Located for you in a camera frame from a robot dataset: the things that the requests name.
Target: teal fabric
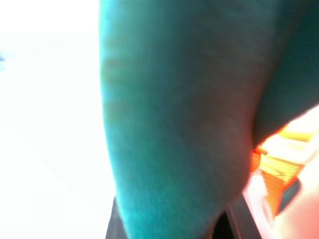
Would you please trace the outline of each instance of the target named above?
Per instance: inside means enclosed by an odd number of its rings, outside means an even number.
[[[197,239],[250,152],[319,103],[319,4],[101,0],[101,94],[131,239]]]

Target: white background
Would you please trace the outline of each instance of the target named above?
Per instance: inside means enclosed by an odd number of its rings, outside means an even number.
[[[104,239],[98,1],[0,0],[0,238]]]

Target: teal sweater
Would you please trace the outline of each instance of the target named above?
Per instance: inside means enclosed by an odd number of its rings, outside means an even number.
[[[101,0],[101,92],[131,239],[197,239],[251,150],[319,103],[319,3]]]

